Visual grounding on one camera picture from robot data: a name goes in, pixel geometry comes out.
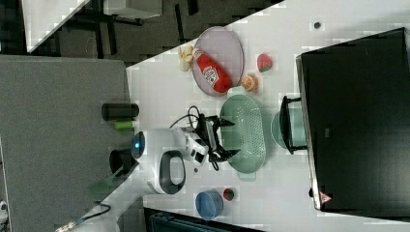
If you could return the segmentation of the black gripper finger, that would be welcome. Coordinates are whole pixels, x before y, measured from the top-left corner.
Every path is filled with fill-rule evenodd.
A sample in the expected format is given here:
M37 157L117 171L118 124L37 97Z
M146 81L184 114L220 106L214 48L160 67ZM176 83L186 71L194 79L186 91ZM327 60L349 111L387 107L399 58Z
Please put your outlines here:
M216 125L218 127L232 127L232 126L234 126L234 123L229 121L229 120L218 117Z
M217 149L215 151L215 154L217 155L216 160L229 160L236 154L240 152L240 149L234 149L234 150L224 150L223 148Z

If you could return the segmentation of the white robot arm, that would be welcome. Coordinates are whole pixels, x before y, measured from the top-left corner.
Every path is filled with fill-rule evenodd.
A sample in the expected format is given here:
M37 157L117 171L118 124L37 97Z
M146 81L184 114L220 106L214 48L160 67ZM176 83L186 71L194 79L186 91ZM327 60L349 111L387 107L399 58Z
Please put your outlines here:
M140 197L172 195L185 185L185 163L223 162L237 154L224 149L218 129L234 124L219 116L196 116L195 127L142 130L132 138L131 155L136 167L121 185L83 217L55 232L120 232L117 220Z

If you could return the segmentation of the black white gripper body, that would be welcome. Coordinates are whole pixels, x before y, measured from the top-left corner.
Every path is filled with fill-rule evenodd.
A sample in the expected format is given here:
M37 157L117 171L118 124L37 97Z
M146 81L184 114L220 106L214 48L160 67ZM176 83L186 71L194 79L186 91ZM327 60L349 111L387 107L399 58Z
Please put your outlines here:
M218 137L219 126L220 122L217 116L206 117L202 113L199 114L196 133L209 147L209 162L221 161L221 145Z

